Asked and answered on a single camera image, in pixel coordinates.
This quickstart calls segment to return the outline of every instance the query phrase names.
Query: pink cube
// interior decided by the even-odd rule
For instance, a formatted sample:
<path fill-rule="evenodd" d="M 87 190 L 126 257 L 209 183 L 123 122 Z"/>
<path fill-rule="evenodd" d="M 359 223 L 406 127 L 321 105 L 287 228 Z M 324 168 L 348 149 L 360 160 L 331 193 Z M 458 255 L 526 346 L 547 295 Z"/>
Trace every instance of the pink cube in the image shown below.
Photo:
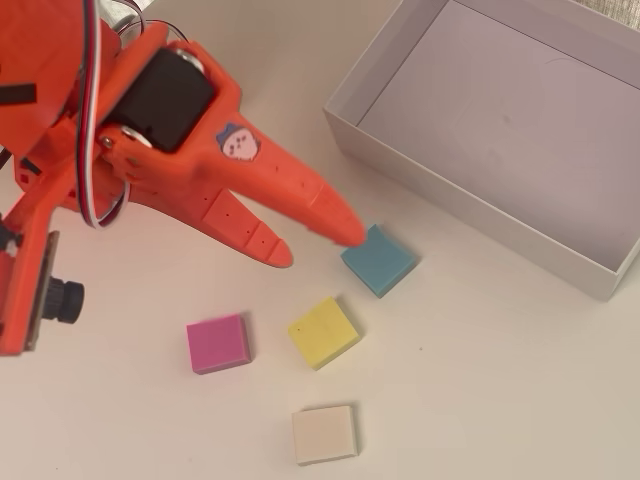
<path fill-rule="evenodd" d="M 187 325 L 191 367 L 198 375 L 251 362 L 244 318 L 215 318 Z"/>

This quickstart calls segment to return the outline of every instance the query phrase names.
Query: yellow cube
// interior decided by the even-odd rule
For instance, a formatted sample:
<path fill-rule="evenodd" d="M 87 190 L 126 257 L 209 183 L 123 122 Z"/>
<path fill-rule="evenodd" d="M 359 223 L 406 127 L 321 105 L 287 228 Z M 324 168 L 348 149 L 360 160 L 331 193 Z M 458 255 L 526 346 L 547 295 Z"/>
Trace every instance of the yellow cube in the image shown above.
<path fill-rule="evenodd" d="M 289 327 L 289 336 L 314 370 L 358 343 L 360 335 L 333 298 L 327 298 Z"/>

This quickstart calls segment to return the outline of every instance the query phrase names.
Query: foam cube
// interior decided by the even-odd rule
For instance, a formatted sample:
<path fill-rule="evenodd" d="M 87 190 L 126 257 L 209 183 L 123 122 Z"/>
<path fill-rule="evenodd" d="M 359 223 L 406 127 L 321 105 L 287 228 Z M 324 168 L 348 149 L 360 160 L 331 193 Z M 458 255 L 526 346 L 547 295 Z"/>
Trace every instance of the foam cube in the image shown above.
<path fill-rule="evenodd" d="M 314 370 L 318 370 L 360 340 L 333 298 L 327 298 L 289 327 L 289 336 Z"/>
<path fill-rule="evenodd" d="M 418 263 L 377 225 L 369 229 L 362 245 L 345 250 L 342 260 L 378 298 L 387 294 Z"/>
<path fill-rule="evenodd" d="M 191 367 L 199 375 L 251 362 L 247 329 L 241 315 L 187 325 Z"/>
<path fill-rule="evenodd" d="M 293 439 L 300 466 L 355 457 L 353 409 L 346 406 L 294 413 Z"/>

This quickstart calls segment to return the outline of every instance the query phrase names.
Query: cartoon sticker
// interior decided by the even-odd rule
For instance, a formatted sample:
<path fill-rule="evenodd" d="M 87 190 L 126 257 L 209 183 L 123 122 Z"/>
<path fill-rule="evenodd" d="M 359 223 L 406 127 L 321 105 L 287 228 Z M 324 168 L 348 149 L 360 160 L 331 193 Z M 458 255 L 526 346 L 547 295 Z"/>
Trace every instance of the cartoon sticker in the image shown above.
<path fill-rule="evenodd" d="M 220 150 L 228 158 L 253 161 L 260 152 L 260 140 L 242 125 L 227 123 L 224 130 L 216 135 Z"/>

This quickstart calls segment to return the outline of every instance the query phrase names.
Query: black tape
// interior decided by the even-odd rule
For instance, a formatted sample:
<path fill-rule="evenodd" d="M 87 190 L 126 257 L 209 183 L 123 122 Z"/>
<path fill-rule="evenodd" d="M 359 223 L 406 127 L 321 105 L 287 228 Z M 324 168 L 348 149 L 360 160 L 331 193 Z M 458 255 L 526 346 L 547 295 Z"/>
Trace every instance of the black tape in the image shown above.
<path fill-rule="evenodd" d="M 0 85 L 0 106 L 21 105 L 37 101 L 36 84 Z"/>

